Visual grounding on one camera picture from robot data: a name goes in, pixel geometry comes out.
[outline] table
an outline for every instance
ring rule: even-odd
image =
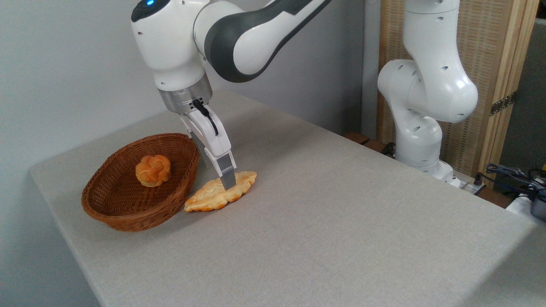
[[[258,173],[220,211],[122,233],[81,208],[110,154],[183,132],[174,113],[31,169],[102,306],[546,305],[544,228],[243,96],[210,105]],[[201,162],[193,189],[214,176]]]

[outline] metal hinge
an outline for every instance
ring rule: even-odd
[[[515,102],[517,94],[518,94],[518,91],[515,91],[515,92],[511,93],[510,95],[508,95],[507,97],[495,102],[491,106],[490,116],[493,116],[493,115],[499,113],[500,111],[506,109],[509,105],[513,104]]]

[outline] woven panel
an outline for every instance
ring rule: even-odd
[[[390,60],[411,58],[402,44],[404,2],[382,2],[380,67]],[[444,132],[440,159],[467,175],[478,168],[512,4],[512,0],[461,1],[459,54],[466,73],[478,87],[479,101],[464,122],[440,123]],[[378,139],[383,143],[395,141],[394,121],[381,95],[377,122]]]

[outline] croissant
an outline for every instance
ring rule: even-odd
[[[250,186],[256,180],[256,176],[256,172],[236,173],[236,185],[227,191],[224,190],[220,178],[211,180],[186,201],[184,211],[219,210],[248,192]]]
[[[170,179],[170,161],[162,155],[145,156],[136,165],[135,173],[136,178],[143,186],[159,186]]]

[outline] white wall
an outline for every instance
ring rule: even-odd
[[[28,169],[164,110],[131,35],[136,2],[0,2],[0,306],[98,305]],[[359,129],[362,12],[333,0],[260,78],[230,84],[209,69],[213,88]]]

